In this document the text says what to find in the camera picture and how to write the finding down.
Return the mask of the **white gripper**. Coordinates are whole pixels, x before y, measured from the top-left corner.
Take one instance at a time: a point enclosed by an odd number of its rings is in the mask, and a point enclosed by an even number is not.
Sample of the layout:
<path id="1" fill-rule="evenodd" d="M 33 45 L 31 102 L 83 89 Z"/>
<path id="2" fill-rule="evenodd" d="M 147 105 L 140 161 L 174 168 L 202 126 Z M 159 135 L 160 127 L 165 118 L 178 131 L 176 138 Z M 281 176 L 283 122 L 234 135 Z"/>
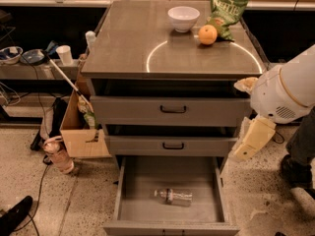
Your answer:
<path id="1" fill-rule="evenodd" d="M 230 158 L 235 161 L 248 160 L 263 148 L 276 133 L 275 123 L 290 123 L 312 109 L 311 65 L 277 65 L 259 79 L 244 78 L 234 87 L 252 92 L 250 105 L 260 115 L 243 119 L 230 151 Z"/>

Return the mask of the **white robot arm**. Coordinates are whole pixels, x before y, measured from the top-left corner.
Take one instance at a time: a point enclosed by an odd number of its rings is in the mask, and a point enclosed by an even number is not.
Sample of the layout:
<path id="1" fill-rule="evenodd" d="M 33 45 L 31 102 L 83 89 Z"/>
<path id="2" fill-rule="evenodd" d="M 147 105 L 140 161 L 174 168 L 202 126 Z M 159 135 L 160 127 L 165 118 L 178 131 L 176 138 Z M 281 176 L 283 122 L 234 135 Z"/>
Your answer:
<path id="1" fill-rule="evenodd" d="M 278 124 L 304 117 L 314 107 L 315 46 L 259 78 L 237 81 L 234 87 L 250 95 L 250 107 L 257 113 L 252 120 L 243 119 L 238 140 L 229 154 L 236 161 L 244 161 L 269 142 Z"/>

